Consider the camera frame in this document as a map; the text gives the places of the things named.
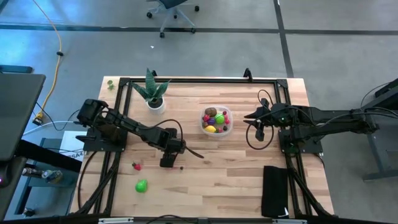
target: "wooden tabletop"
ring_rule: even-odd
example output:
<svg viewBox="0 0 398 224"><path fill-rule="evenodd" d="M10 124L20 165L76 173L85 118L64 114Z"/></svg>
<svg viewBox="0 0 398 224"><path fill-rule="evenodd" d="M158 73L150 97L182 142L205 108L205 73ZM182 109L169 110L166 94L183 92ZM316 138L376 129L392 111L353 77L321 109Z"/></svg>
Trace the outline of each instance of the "wooden tabletop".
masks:
<svg viewBox="0 0 398 224"><path fill-rule="evenodd" d="M119 78L104 77L101 86L99 99L106 101L110 108L114 106L117 90L108 90L107 82L112 80L117 86ZM308 106L303 79L287 80L292 104ZM254 112L260 105L257 99L260 89L267 90L275 102L271 84L170 83L164 95L166 111L162 115L150 114L142 97L133 90L128 114L130 118L147 126L170 118L178 120L187 146L205 158L199 159L185 152L178 155L173 169L164 169L159 167L162 152L129 134L127 148L120 161L111 215L158 217L173 214L182 217L261 218L263 168L286 167L286 163L277 136L267 149L261 151L251 149L246 143L244 135L248 125L243 122L243 116ZM264 92L260 97L267 98ZM123 108L124 99L125 96L122 97L120 108ZM214 138L201 131L200 111L210 105L224 105L232 111L232 133ZM160 126L178 129L173 122ZM258 142L254 132L253 128L249 140L257 147L265 145L271 136L270 129L266 128L264 142ZM103 156L104 153L97 153L88 165L81 187L83 203L98 185ZM322 163L312 154L303 154L302 157L308 188L323 207L333 213ZM142 170L134 170L131 165L133 162L142 164ZM149 184L148 191L144 194L134 190L135 184L141 179L147 179ZM300 208L304 212L302 193L297 184L296 188ZM102 209L107 192L108 188L104 191ZM74 195L71 212L76 210L77 194ZM289 213L293 214L290 191Z"/></svg>

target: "black cloth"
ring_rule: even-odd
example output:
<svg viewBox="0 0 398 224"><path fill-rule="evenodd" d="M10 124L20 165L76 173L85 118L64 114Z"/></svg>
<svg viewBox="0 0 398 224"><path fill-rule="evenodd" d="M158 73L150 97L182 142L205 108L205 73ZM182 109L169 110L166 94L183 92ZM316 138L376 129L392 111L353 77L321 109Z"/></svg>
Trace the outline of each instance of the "black cloth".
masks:
<svg viewBox="0 0 398 224"><path fill-rule="evenodd" d="M261 215L270 218L288 218L285 209L288 210L287 169L264 166Z"/></svg>

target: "clear plastic container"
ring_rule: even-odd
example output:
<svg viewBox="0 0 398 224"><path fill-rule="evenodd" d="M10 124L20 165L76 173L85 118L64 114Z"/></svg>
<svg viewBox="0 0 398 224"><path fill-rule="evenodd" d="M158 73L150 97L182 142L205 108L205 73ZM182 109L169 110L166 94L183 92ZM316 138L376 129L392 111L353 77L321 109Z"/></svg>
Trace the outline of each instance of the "clear plastic container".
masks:
<svg viewBox="0 0 398 224"><path fill-rule="evenodd" d="M203 123L204 123L203 117L204 117L204 115L205 115L205 110L206 110L207 108L215 108L215 109L217 110L217 113L216 113L216 114L223 114L223 112L226 111L226 115L227 115L227 117L228 117L229 124L226 124L225 121L224 121L223 124L217 124L217 123L215 123L214 125L212 125L212 126L214 126L217 130L218 130L219 128L223 129L223 127L226 126L226 127L227 127L227 130L226 130L226 131L223 130L222 133L211 133L211 132L208 132L208 131L205 130L205 128L204 128L204 126L203 126ZM202 111L200 112L199 123L200 123L200 129L201 129L205 134L207 134L207 135L209 135L209 136L213 136L213 137L222 137L222 136L225 136L225 135L229 134L229 133L232 131L234 119L233 119L233 117L232 117L231 110L230 110L228 107L222 106L222 105L211 105L211 106L207 106L207 107L205 107L205 108L202 109Z"/></svg>

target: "black desk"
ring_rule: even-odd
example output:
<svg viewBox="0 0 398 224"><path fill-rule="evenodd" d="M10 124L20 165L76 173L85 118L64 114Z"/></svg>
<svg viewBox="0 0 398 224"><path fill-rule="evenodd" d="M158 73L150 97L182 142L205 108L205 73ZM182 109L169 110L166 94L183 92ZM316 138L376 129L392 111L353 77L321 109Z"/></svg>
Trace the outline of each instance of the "black desk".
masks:
<svg viewBox="0 0 398 224"><path fill-rule="evenodd" d="M11 166L12 178L0 188L0 221L18 185L27 159L80 171L81 162L21 140L39 97L44 75L0 74L0 168Z"/></svg>

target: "concrete floor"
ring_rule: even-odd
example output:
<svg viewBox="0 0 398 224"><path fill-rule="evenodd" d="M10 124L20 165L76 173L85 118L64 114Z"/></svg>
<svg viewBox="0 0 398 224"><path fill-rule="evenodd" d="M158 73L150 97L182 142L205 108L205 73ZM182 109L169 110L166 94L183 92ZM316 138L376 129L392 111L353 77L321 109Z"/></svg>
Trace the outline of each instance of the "concrete floor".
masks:
<svg viewBox="0 0 398 224"><path fill-rule="evenodd" d="M74 26L159 27L163 16L146 18L144 0L41 0L57 24ZM201 11L183 8L198 28L277 29L272 0L203 0ZM398 1L394 0L280 0L286 29L398 30ZM0 24L47 24L26 0L10 0L0 11ZM180 21L170 27L186 27ZM198 32L60 32L65 56L58 85L46 111L65 120L86 98L98 96L105 75L159 75L240 77L249 67L256 77L287 77L279 34ZM322 109L359 107L371 88L397 78L396 35L288 34L294 77L304 78L312 106ZM49 91L58 40L54 31L0 29L0 63L28 65L47 76L39 98ZM34 128L29 124L27 130ZM68 130L81 129L69 125ZM26 136L60 138L52 128ZM335 134L322 140L326 176L335 213L345 218L397 222L398 179L363 182L376 171L365 136ZM70 192L58 199L57 214L66 212Z"/></svg>

